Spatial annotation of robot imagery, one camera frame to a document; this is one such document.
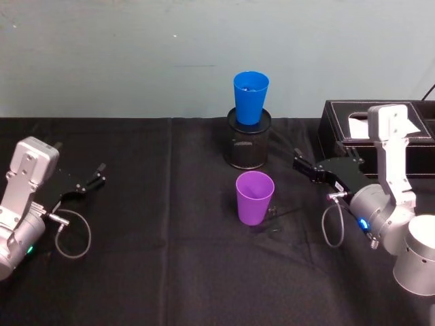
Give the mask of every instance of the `plastic cup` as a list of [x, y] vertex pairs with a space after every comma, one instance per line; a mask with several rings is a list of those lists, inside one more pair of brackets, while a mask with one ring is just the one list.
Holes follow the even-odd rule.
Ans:
[[236, 118], [241, 124], [251, 126], [260, 121], [269, 79], [257, 71], [246, 71], [234, 77]]
[[263, 222], [275, 191], [273, 180], [265, 173], [249, 171], [236, 180], [239, 219], [246, 225]]

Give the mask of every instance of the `blue cup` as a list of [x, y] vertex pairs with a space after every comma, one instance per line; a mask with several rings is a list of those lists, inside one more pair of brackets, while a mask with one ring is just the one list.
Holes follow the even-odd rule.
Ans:
[[257, 71], [245, 71], [234, 77], [236, 118], [239, 123], [251, 126], [260, 121], [268, 86], [268, 77]]

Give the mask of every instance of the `leather box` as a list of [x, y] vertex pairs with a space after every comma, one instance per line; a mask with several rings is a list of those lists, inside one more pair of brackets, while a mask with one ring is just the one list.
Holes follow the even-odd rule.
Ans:
[[364, 159], [361, 171], [377, 177], [377, 151], [364, 130], [368, 109], [375, 105], [404, 104], [408, 120], [419, 131], [408, 135], [406, 174], [408, 178], [435, 177], [435, 101], [326, 101], [317, 133], [324, 158], [346, 156], [354, 147]]

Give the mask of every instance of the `blue led light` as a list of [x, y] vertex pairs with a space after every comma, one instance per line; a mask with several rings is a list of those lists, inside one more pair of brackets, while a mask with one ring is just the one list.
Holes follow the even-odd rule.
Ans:
[[360, 220], [358, 221], [358, 224], [360, 225], [360, 227], [361, 227], [363, 230], [368, 230], [368, 223], [367, 223], [367, 221], [366, 221], [365, 219], [360, 219]]

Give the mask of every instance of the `cable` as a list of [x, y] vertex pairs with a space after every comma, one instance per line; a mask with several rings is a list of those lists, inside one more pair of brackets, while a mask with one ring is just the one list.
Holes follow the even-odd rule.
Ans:
[[429, 94], [432, 93], [432, 91], [434, 90], [434, 88], [435, 88], [435, 84], [432, 85], [432, 87], [428, 90], [428, 92], [426, 93], [426, 95], [423, 96], [423, 98], [422, 98], [421, 100], [424, 101], [424, 100], [426, 99], [426, 97], [428, 97]]
[[[340, 205], [338, 200], [335, 200], [334, 202], [335, 202], [335, 205], [331, 205], [327, 209], [325, 209], [323, 215], [321, 216], [321, 230], [322, 230], [322, 232], [324, 234], [324, 238], [325, 238], [325, 241], [328, 244], [328, 246], [331, 247], [331, 248], [338, 248], [339, 246], [342, 245], [342, 243], [343, 243], [343, 241], [345, 239], [345, 222], [344, 222], [344, 219], [343, 219], [343, 212], [341, 210], [342, 206]], [[339, 242], [337, 244], [331, 244], [331, 242], [328, 239], [328, 235], [326, 234], [326, 231], [325, 231], [325, 217], [326, 217], [326, 214], [328, 213], [328, 211], [331, 208], [335, 207], [335, 206], [338, 208], [338, 213], [340, 214], [341, 236], [340, 236], [340, 240], [339, 240]]]
[[64, 213], [73, 214], [73, 215], [79, 217], [80, 219], [82, 219], [82, 221], [85, 223], [86, 228], [88, 229], [88, 233], [89, 233], [88, 246], [86, 247], [85, 251], [84, 251], [83, 253], [80, 253], [79, 255], [75, 255], [75, 256], [68, 255], [68, 254], [66, 254], [65, 252], [63, 252], [63, 251], [60, 249], [60, 247], [59, 247], [59, 236], [60, 236], [60, 233], [62, 232], [63, 228], [59, 228], [59, 231], [57, 232], [57, 235], [56, 235], [56, 237], [54, 238], [54, 245], [56, 246], [57, 251], [58, 251], [58, 252], [59, 252], [63, 257], [66, 257], [66, 258], [69, 258], [69, 259], [79, 259], [79, 258], [82, 258], [83, 256], [85, 256], [85, 254], [88, 253], [88, 251], [89, 251], [89, 249], [90, 249], [90, 243], [91, 243], [91, 241], [92, 241], [92, 232], [90, 231], [90, 226], [89, 226], [87, 220], [86, 220], [83, 216], [81, 216], [79, 213], [77, 213], [77, 212], [75, 212], [75, 211], [70, 211], [69, 209], [58, 209], [57, 211], [58, 211], [58, 212], [64, 212]]

